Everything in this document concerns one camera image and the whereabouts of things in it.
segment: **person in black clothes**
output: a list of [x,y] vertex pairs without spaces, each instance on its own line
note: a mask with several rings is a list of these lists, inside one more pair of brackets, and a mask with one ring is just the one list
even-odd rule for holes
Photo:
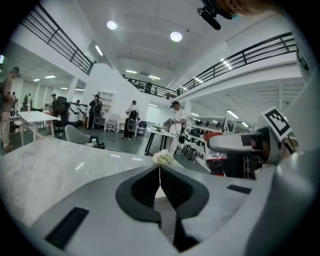
[[[100,110],[102,108],[102,102],[99,100],[100,96],[97,94],[94,96],[94,100],[92,100],[89,104],[91,106],[90,111],[89,111],[89,127],[88,129],[92,129],[92,124],[94,123],[95,119],[95,114],[98,112],[100,114]],[[98,125],[95,123],[94,124],[94,129],[97,131],[98,130]]]

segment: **flower bouquet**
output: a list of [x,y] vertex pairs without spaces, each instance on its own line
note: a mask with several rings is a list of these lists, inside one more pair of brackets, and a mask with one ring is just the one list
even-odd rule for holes
[[166,149],[163,149],[153,155],[153,162],[158,165],[170,165],[173,160],[174,157],[171,156],[169,151]]

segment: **black pants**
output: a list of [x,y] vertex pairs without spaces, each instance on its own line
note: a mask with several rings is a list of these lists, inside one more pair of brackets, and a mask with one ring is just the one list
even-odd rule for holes
[[128,136],[129,136],[129,139],[132,139],[133,132],[128,130],[128,122],[129,122],[129,118],[126,118],[125,125],[124,125],[124,136],[123,137],[128,138]]
[[[89,127],[88,127],[88,129],[90,129],[90,130],[92,129],[92,125],[94,123],[94,119],[95,119],[95,114],[89,115]],[[98,130],[98,125],[96,123],[94,123],[94,129]]]

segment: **man in white shirt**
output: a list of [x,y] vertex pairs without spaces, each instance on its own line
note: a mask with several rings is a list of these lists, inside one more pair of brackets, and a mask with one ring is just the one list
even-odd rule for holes
[[174,109],[174,121],[173,121],[173,124],[171,124],[170,131],[169,131],[169,133],[173,135],[173,138],[168,137],[166,148],[168,149],[170,155],[173,156],[179,144],[179,135],[180,135],[182,126],[185,126],[187,122],[187,116],[178,101],[174,101],[170,108]]
[[132,139],[132,131],[128,130],[128,121],[129,121],[129,117],[132,111],[136,111],[137,113],[137,117],[139,115],[139,109],[137,107],[137,102],[134,100],[132,101],[132,104],[126,109],[125,113],[127,114],[127,117],[125,119],[125,125],[124,125],[124,135],[123,135],[123,139]]

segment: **person in brown clothes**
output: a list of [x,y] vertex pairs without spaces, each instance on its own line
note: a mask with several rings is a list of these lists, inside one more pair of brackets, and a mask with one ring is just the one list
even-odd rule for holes
[[9,76],[2,83],[2,108],[1,108],[1,137],[3,148],[5,151],[10,151],[14,145],[10,144],[10,113],[13,99],[11,97],[12,80],[19,75],[20,69],[15,66]]

